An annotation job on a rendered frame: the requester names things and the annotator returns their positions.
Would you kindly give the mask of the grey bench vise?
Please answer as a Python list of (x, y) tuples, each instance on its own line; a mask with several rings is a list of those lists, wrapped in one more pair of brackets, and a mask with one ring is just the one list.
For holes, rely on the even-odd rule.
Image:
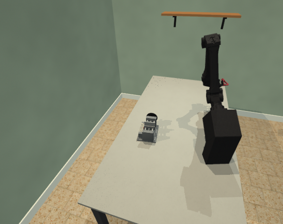
[(156, 125), (157, 115), (149, 113), (146, 116), (146, 121), (141, 123), (137, 140), (156, 143), (157, 132), (159, 125)]

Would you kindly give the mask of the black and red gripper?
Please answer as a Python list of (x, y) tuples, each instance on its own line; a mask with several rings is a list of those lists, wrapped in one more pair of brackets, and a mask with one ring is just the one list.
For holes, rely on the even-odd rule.
[(228, 85), (229, 84), (223, 78), (221, 79), (221, 83), (220, 83), (220, 79), (219, 79), (219, 87), (221, 87), (221, 86), (228, 86)]

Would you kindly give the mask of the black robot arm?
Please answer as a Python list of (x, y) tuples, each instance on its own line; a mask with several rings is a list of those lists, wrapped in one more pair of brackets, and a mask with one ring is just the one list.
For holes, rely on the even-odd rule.
[(218, 51), (221, 45), (220, 34), (204, 35), (201, 39), (202, 48), (206, 48), (205, 70), (202, 74), (203, 86), (206, 90), (206, 101), (211, 104), (210, 110), (227, 110), (222, 105), (223, 89), (219, 88)]

